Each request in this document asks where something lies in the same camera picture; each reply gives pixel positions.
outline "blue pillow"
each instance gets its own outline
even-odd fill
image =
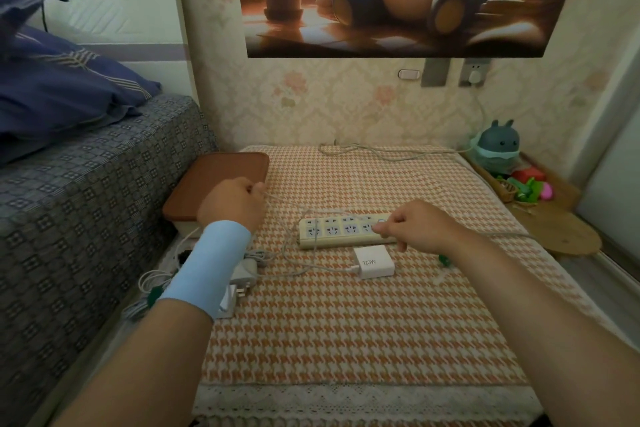
[[[0,0],[0,51],[11,43],[13,36],[45,0]]]
[[[0,164],[140,115],[160,83],[61,37],[23,26],[0,59]]]

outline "wallpaper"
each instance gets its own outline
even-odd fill
[[[514,119],[522,148],[562,172],[640,21],[638,0],[567,0],[544,58],[494,60],[482,89],[397,77],[423,59],[248,59],[239,0],[183,0],[201,106],[225,148],[249,144],[462,145]]]

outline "light blue sleeve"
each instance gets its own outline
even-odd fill
[[[251,233],[240,223],[211,223],[159,300],[188,302],[215,319],[234,268],[250,241]]]

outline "hand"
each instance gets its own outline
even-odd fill
[[[197,219],[202,229],[214,221],[229,220],[255,233],[264,220],[264,184],[244,177],[222,181],[200,204]]]
[[[373,231],[383,238],[395,237],[400,252],[409,245],[420,252],[447,255],[469,230],[433,204],[416,199],[400,206],[388,220],[376,223]]]

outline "pink toy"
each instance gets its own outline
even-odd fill
[[[542,183],[542,192],[540,192],[540,199],[548,201],[554,197],[554,188],[548,182]]]

